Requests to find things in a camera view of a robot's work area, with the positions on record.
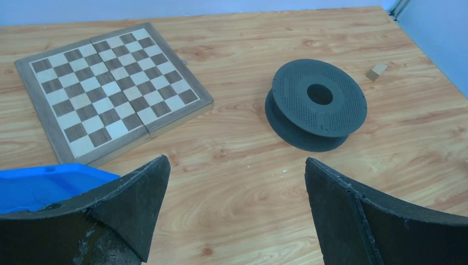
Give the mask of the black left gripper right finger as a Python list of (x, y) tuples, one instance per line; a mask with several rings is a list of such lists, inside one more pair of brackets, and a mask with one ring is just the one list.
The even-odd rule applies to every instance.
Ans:
[(305, 184), (325, 264), (466, 264), (467, 217), (355, 181), (314, 158)]

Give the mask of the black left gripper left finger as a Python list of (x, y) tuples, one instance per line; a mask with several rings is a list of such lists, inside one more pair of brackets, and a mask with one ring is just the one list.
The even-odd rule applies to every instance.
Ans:
[(141, 264), (171, 166), (162, 155), (132, 172), (37, 211), (1, 215), (2, 264)]

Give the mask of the black perforated cable spool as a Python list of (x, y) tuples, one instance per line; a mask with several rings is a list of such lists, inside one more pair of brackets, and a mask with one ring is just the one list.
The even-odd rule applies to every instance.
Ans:
[(338, 67), (314, 59), (282, 65), (265, 99), (265, 115), (275, 133), (311, 152), (339, 147), (363, 125), (367, 112), (356, 81)]

